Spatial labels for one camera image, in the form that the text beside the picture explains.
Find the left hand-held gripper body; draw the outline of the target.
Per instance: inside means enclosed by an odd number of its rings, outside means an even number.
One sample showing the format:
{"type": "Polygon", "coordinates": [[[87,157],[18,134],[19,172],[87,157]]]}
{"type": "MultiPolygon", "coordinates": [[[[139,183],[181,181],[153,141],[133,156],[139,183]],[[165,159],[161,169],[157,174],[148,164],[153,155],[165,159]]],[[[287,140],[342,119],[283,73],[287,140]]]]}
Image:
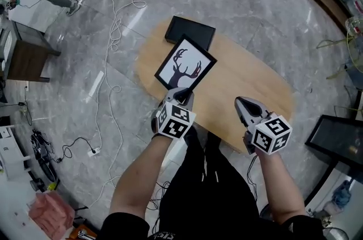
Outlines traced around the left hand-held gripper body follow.
{"type": "Polygon", "coordinates": [[[163,102],[151,117],[151,129],[173,140],[185,136],[196,118],[196,114],[179,105],[163,102]]]}

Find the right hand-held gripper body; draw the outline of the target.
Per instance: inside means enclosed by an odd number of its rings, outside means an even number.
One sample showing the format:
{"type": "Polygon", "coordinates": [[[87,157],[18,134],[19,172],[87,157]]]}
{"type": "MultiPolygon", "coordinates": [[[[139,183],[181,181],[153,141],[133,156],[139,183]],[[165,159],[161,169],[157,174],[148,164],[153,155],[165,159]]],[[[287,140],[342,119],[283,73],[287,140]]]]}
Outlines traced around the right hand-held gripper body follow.
{"type": "Polygon", "coordinates": [[[292,130],[282,115],[271,112],[247,127],[243,141],[249,154],[260,150],[271,155],[287,145],[292,130]]]}

